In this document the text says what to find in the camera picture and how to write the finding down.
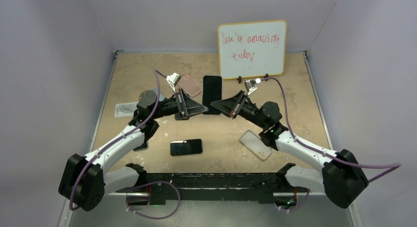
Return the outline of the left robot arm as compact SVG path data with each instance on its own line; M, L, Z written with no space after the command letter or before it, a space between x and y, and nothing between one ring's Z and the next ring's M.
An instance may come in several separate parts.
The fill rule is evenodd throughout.
M71 205L91 211L109 193L124 188L141 192L147 185L142 166L127 164L113 172L110 168L153 137L159 127L157 118L175 114L189 118L206 111L207 106L190 98L182 89L162 101L152 90L142 92L133 118L117 136L90 153L74 154L67 160L58 193Z

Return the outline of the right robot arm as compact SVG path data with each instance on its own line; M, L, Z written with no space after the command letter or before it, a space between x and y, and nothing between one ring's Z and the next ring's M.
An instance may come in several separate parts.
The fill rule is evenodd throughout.
M347 208L368 187L369 180L358 167L353 153L346 149L340 152L325 149L292 134L280 122L282 114L277 103L268 101L257 107L240 91L210 105L231 119L241 116L259 126L262 129L259 134L261 144L290 154L310 166L307 169L288 163L282 167L276 178L280 190L307 188L324 193L338 207Z

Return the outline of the black smartphone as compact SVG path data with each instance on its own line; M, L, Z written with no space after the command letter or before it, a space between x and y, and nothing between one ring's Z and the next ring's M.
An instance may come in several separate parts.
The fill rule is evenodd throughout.
M221 111L211 106L211 102L222 99L221 76L206 75L203 77L203 96L202 103L208 108L204 115L220 115Z

